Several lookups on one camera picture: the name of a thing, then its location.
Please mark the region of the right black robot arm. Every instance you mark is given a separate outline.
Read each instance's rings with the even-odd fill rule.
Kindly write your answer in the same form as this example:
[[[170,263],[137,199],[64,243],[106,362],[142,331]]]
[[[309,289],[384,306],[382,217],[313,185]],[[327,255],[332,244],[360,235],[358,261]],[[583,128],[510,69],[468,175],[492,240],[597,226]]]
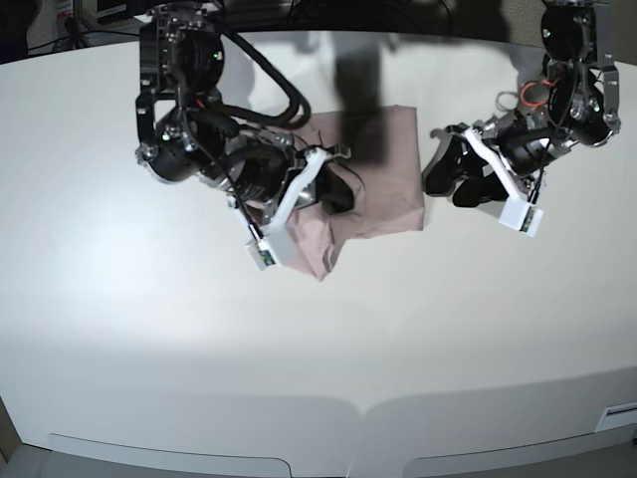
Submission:
[[[295,132],[311,118],[306,97],[254,46],[201,2],[156,4],[139,31],[140,92],[135,100],[140,165],[169,184],[196,176],[228,195],[256,239],[276,220],[320,204],[348,212],[354,193],[331,164],[344,145],[310,144]],[[228,105],[218,89],[229,39],[283,91],[275,116]]]

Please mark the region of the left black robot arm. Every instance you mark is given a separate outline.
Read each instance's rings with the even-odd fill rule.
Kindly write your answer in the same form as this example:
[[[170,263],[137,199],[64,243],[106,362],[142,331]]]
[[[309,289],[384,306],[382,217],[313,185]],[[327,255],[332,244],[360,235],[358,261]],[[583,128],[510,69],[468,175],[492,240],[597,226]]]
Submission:
[[[423,190],[461,208],[504,202],[518,192],[536,203],[548,166],[576,145],[600,147],[620,131],[619,73],[606,1],[548,1],[541,18],[538,78],[502,117],[449,125]]]

